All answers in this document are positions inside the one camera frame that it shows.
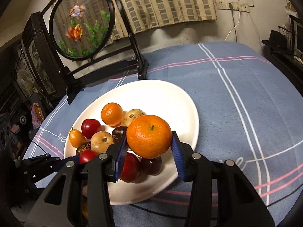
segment goldfish picture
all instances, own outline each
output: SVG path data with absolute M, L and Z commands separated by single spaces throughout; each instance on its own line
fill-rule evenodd
M 82 26 L 79 24 L 75 27 L 69 26 L 69 30 L 65 32 L 65 35 L 75 42 L 81 42 L 81 37 L 84 36 L 82 34 Z
M 69 15 L 80 19 L 85 14 L 86 6 L 86 3 L 78 3 L 70 10 Z

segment wall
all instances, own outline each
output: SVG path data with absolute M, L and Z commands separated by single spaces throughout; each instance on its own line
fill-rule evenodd
M 237 39 L 239 43 L 246 44 L 253 48 L 255 51 L 262 53 L 262 44 L 260 40 L 268 39 L 271 30 L 277 30 L 278 25 L 284 25 L 287 23 L 287 13 L 285 12 L 286 0 L 253 0 L 254 7 L 250 7 L 250 13 L 241 13 L 240 23 L 237 29 Z M 22 23 L 25 25 L 31 13 L 41 11 L 44 6 L 48 3 L 48 0 L 32 0 L 30 6 L 26 11 L 26 15 Z M 209 41 L 223 41 L 228 32 L 233 27 L 232 16 L 230 10 L 217 10 L 217 21 L 207 22 L 190 22 L 181 23 L 177 25 L 167 26 L 158 29 L 148 30 L 137 34 L 137 40 L 142 52 L 151 52 L 157 49 L 172 45 L 180 44 L 196 44 L 199 42 Z M 44 15 L 46 25 L 48 26 L 49 16 L 51 10 L 49 9 Z M 234 12 L 234 19 L 237 23 L 238 13 Z M 7 40 L 10 36 L 16 35 L 23 31 L 21 26 L 17 23 L 16 26 L 11 26 L 6 30 Z M 228 38 L 228 41 L 235 41 L 234 33 Z M 127 40 L 120 40 L 110 47 L 107 47 L 104 51 L 100 52 L 99 55 L 105 54 L 113 49 L 120 48 L 127 45 Z M 86 74 L 88 71 L 92 71 L 95 68 L 99 68 L 110 62 L 114 62 L 119 59 L 124 59 L 127 56 L 131 56 L 131 52 L 120 54 L 114 59 L 97 63 L 85 69 L 78 74 L 77 77 L 82 74 Z M 63 63 L 68 66 L 71 70 L 84 64 L 84 62 L 72 62 L 61 57 Z
M 42 9 L 48 4 L 49 0 L 31 0 L 29 3 L 24 17 L 20 21 L 16 21 L 15 24 L 11 25 L 10 27 L 6 28 L 0 33 L 0 50 L 1 47 L 5 48 L 5 46 L 10 44 L 10 40 L 14 39 L 15 37 L 20 37 L 22 34 L 26 22 L 30 18 L 32 13 L 42 11 Z

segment speaker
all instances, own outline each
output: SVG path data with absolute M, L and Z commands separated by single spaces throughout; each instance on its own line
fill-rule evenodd
M 14 175 L 16 169 L 12 156 L 11 147 L 11 127 L 9 113 L 0 114 L 0 191 L 3 194 L 3 200 L 7 202 L 9 198 L 8 182 Z

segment white cable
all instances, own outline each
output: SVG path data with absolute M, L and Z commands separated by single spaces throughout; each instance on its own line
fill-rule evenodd
M 236 27 L 238 26 L 238 24 L 240 23 L 240 15 L 241 15 L 241 10 L 239 11 L 239 21 L 238 21 L 238 23 L 234 26 L 234 28 L 236 28 Z M 230 35 L 230 33 L 234 30 L 234 28 L 232 28 L 232 29 L 230 30 L 230 32 L 227 34 L 226 39 L 224 40 L 225 42 L 226 42 L 228 36 Z
M 254 22 L 254 20 L 253 20 L 252 16 L 250 15 L 250 13 L 248 13 L 248 14 L 249 14 L 249 16 L 250 16 L 250 18 L 251 18 L 251 21 L 252 21 L 252 23 L 253 23 L 254 27 L 256 28 L 256 30 L 257 30 L 257 32 L 258 32 L 258 36 L 259 36 L 259 44 L 260 44 L 260 49 L 261 49 L 261 48 L 262 48 L 262 45 L 261 45 L 261 37 L 260 37 L 260 33 L 259 33 L 259 30 L 258 30 L 258 27 L 256 26 L 256 24 L 255 24 L 255 22 Z

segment black hat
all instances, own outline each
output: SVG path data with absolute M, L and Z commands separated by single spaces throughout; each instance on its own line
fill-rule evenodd
M 287 39 L 278 31 L 271 31 L 269 40 L 262 40 L 262 43 L 273 48 L 274 50 L 292 54 L 292 51 L 287 48 Z

